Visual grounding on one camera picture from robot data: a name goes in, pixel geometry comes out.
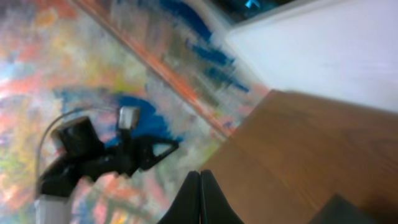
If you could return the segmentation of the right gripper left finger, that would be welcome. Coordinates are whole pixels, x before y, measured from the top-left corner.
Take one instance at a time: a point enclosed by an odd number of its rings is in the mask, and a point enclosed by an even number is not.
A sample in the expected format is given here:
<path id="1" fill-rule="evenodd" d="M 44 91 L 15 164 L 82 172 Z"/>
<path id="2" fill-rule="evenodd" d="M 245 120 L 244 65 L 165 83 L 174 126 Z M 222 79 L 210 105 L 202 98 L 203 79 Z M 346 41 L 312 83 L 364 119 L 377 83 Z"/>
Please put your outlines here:
<path id="1" fill-rule="evenodd" d="M 200 223 L 200 175 L 190 171 L 166 214 L 158 224 Z"/>

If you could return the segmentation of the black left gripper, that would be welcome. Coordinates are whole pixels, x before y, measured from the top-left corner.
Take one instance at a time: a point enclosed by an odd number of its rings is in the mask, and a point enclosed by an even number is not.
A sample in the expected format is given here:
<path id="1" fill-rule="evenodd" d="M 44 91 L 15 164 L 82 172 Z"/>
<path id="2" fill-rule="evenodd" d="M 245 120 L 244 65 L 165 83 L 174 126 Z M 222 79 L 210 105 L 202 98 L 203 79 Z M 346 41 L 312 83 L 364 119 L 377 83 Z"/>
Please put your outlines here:
<path id="1" fill-rule="evenodd" d="M 121 131 L 117 146 L 85 159 L 77 169 L 82 177 L 101 177 L 110 172 L 130 177 L 139 169 L 151 169 L 178 148 L 179 142 L 173 139 L 151 135 L 132 137 L 129 131 Z"/>

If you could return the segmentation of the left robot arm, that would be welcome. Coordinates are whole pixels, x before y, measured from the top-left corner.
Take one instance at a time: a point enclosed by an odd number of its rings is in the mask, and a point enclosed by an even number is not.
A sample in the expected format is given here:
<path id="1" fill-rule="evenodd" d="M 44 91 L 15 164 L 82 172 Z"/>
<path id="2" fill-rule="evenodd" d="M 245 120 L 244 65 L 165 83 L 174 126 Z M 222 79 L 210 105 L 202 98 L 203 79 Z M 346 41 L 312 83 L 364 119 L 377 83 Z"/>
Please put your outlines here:
<path id="1" fill-rule="evenodd" d="M 59 126 L 55 137 L 66 153 L 39 177 L 38 194 L 68 200 L 83 177 L 93 182 L 112 172 L 130 177 L 139 169 L 149 170 L 179 148 L 173 139 L 148 134 L 133 137 L 136 123 L 133 115 L 120 120 L 119 142 L 109 147 L 100 141 L 87 116 Z"/>

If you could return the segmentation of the dark green box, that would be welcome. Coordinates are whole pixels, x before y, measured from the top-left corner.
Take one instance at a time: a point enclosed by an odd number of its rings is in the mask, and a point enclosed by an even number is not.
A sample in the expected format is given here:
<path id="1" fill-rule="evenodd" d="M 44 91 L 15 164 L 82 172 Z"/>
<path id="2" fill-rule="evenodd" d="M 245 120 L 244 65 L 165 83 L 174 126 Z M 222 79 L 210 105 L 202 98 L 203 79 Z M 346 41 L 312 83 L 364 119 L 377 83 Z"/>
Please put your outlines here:
<path id="1" fill-rule="evenodd" d="M 358 207 L 340 195 L 334 195 L 308 224 L 376 224 Z"/>

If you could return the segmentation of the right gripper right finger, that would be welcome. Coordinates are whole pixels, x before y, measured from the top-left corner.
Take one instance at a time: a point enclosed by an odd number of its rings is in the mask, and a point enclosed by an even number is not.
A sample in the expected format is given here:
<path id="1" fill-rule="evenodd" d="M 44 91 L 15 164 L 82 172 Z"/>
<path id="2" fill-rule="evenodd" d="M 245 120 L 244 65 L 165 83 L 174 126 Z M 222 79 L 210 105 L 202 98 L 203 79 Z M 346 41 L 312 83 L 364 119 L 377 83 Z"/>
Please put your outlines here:
<path id="1" fill-rule="evenodd" d="M 211 170 L 200 174 L 201 224 L 243 224 L 231 208 Z"/>

